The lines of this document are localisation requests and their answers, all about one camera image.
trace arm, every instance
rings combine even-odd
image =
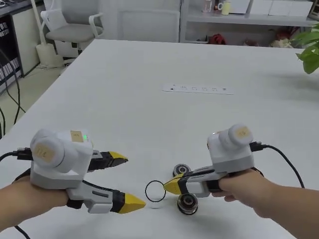
[[[276,185],[259,173],[248,170],[223,178],[219,186],[226,202],[239,200],[263,218],[270,218],[298,239],[317,239],[319,192]]]
[[[0,189],[0,232],[24,220],[65,206],[68,200],[63,190],[45,190],[31,185],[29,178]]]

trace white power strip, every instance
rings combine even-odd
[[[222,94],[222,95],[234,94],[228,88],[215,87],[215,86],[165,84],[162,90],[169,91],[169,92],[186,92],[186,93],[204,93],[204,94]]]

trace o-ring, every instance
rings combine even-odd
[[[157,200],[157,201],[150,199],[150,198],[148,197],[148,194],[147,194],[147,189],[148,189],[148,186],[149,186],[151,183],[154,183],[154,182],[160,183],[160,184],[162,184],[163,187],[164,187],[164,183],[162,183],[161,181],[159,181],[159,180],[153,180],[153,181],[149,182],[149,183],[146,185],[146,187],[145,187],[145,196],[146,196],[147,199],[148,199],[149,201],[151,201],[152,203],[159,203],[160,201],[163,201],[163,200],[164,200],[164,198],[165,198],[165,196],[166,196],[166,190],[165,190],[164,196],[163,196],[161,199],[159,199],[159,200]]]

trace hand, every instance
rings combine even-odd
[[[250,169],[219,180],[224,191],[214,193],[214,197],[225,197],[226,202],[240,201],[255,210],[258,216],[267,218],[267,202],[274,195],[277,185]]]
[[[5,219],[5,225],[0,223],[0,231],[46,213],[52,208],[63,207],[68,201],[65,190],[39,188],[30,183],[29,177],[21,178],[1,189],[0,195],[2,203],[0,211],[2,214],[9,214]]]

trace white table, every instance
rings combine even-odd
[[[146,200],[149,181],[169,180],[178,163],[193,169],[210,165],[207,136],[244,122],[256,140],[289,157],[306,187],[319,189],[319,75],[306,75],[295,52],[299,50],[96,40],[1,140],[0,153],[28,146],[42,127],[87,128],[96,149],[118,151],[129,162],[86,179]],[[164,83],[229,87],[235,94],[168,93],[161,90]],[[255,161],[270,180],[299,185],[276,152],[256,152]],[[27,162],[5,159],[0,186],[27,167]],[[293,238],[240,203],[200,199],[197,214],[186,217],[176,199],[167,194],[159,209],[148,204],[126,215],[59,208],[21,226],[32,239]],[[9,229],[0,234],[7,238],[22,235]]]

